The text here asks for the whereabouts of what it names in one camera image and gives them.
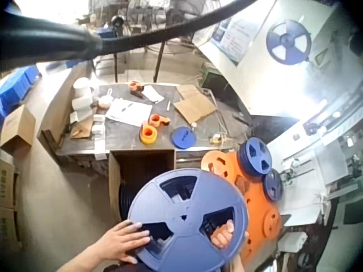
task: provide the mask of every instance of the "cardboard sheet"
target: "cardboard sheet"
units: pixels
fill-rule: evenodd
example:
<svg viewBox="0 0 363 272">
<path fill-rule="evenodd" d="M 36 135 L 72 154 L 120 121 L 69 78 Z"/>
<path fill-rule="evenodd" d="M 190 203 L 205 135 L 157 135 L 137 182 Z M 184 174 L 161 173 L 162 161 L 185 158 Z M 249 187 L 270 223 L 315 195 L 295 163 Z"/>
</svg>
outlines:
<svg viewBox="0 0 363 272">
<path fill-rule="evenodd" d="M 181 86 L 177 86 L 176 89 L 179 91 L 180 95 L 184 99 L 187 99 L 187 98 L 190 98 L 192 96 L 200 94 L 198 88 L 195 87 L 194 85 L 181 85 Z"/>
<path fill-rule="evenodd" d="M 174 103 L 174 106 L 189 124 L 210 115 L 216 110 L 213 103 L 201 93 L 193 95 L 181 102 L 176 102 Z"/>
<path fill-rule="evenodd" d="M 88 138 L 91 135 L 93 115 L 75 124 L 70 132 L 72 139 Z"/>
</svg>

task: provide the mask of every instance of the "small metal part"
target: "small metal part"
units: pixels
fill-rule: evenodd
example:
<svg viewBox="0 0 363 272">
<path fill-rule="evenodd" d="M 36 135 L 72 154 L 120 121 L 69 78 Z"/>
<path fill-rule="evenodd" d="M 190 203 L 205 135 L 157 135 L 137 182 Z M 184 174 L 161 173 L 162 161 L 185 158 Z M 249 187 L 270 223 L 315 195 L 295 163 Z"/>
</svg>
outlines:
<svg viewBox="0 0 363 272">
<path fill-rule="evenodd" d="M 194 131 L 194 130 L 195 130 L 195 128 L 197 127 L 197 123 L 192 122 L 192 123 L 191 123 L 191 126 L 192 126 L 192 131 Z"/>
<path fill-rule="evenodd" d="M 169 102 L 168 102 L 168 106 L 166 106 L 166 111 L 168 112 L 168 111 L 170 111 L 170 100 L 169 100 Z"/>
</svg>

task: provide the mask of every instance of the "white container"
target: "white container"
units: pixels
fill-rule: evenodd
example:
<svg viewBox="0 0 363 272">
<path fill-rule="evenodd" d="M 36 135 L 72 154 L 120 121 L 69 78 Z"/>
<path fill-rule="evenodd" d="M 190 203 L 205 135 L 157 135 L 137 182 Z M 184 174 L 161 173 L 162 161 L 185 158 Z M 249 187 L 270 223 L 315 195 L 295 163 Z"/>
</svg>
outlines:
<svg viewBox="0 0 363 272">
<path fill-rule="evenodd" d="M 92 96 L 90 88 L 90 80 L 88 78 L 79 78 L 74 84 L 74 98 L 79 98 L 82 96 Z"/>
<path fill-rule="evenodd" d="M 302 248 L 306 240 L 307 234 L 303 231 L 287 232 L 277 242 L 277 248 L 281 252 L 297 253 Z"/>
<path fill-rule="evenodd" d="M 91 109 L 91 104 L 93 102 L 92 96 L 82 96 L 72 100 L 72 108 L 75 111 L 81 111 L 86 109 Z"/>
</svg>

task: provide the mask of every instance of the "small orange reel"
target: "small orange reel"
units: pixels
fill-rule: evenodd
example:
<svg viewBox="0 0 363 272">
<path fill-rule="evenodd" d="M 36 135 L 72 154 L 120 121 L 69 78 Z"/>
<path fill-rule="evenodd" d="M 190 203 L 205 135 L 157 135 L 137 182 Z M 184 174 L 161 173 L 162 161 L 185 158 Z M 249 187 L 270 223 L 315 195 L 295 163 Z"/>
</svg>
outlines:
<svg viewBox="0 0 363 272">
<path fill-rule="evenodd" d="M 144 144 L 151 144 L 154 143 L 157 139 L 158 132 L 156 128 L 153 126 L 150 126 L 146 121 L 142 123 L 141 129 L 140 129 L 140 140 Z"/>
<path fill-rule="evenodd" d="M 167 126 L 170 124 L 170 118 L 158 114 L 153 114 L 149 118 L 149 124 L 155 128 L 157 128 L 160 124 Z"/>
</svg>

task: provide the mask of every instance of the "worktable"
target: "worktable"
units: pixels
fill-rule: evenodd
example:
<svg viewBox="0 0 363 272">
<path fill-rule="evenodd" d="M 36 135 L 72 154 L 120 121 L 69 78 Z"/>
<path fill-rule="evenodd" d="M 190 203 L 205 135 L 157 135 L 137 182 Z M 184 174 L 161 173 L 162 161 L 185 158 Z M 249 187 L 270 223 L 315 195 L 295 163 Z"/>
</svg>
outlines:
<svg viewBox="0 0 363 272">
<path fill-rule="evenodd" d="M 230 108 L 226 104 L 218 101 L 218 109 L 224 117 L 229 134 L 233 139 L 225 141 L 222 146 L 209 144 L 209 137 L 214 133 L 221 131 L 218 124 L 217 112 L 206 116 L 197 122 L 195 134 L 197 141 L 195 146 L 180 150 L 174 147 L 170 141 L 171 133 L 181 126 L 189 126 L 187 121 L 179 114 L 173 106 L 174 102 L 182 99 L 180 93 L 176 89 L 176 85 L 172 84 L 151 84 L 155 90 L 162 96 L 164 100 L 158 104 L 153 104 L 148 99 L 140 99 L 130 94 L 128 84 L 111 84 L 99 86 L 98 90 L 94 91 L 94 96 L 101 97 L 107 94 L 109 88 L 112 89 L 114 98 L 123 98 L 130 101 L 153 105 L 151 114 L 157 113 L 165 117 L 169 117 L 171 122 L 168 126 L 158 127 L 157 141 L 150 145 L 143 144 L 139 139 L 140 128 L 121 122 L 106 119 L 105 126 L 105 149 L 106 153 L 110 151 L 126 151 L 126 150 L 156 150 L 156 149 L 175 149 L 176 158 L 187 158 L 191 155 L 190 152 L 204 151 L 215 149 L 231 149 L 236 147 L 236 143 L 245 141 L 245 132 L 247 126 L 233 118 L 233 114 L 238 114 L 238 111 Z M 171 101 L 170 110 L 166 111 L 167 104 Z M 82 156 L 93 155 L 94 138 L 91 136 L 86 139 L 71 139 L 69 133 L 65 134 L 60 148 L 57 150 L 57 156 Z"/>
</svg>

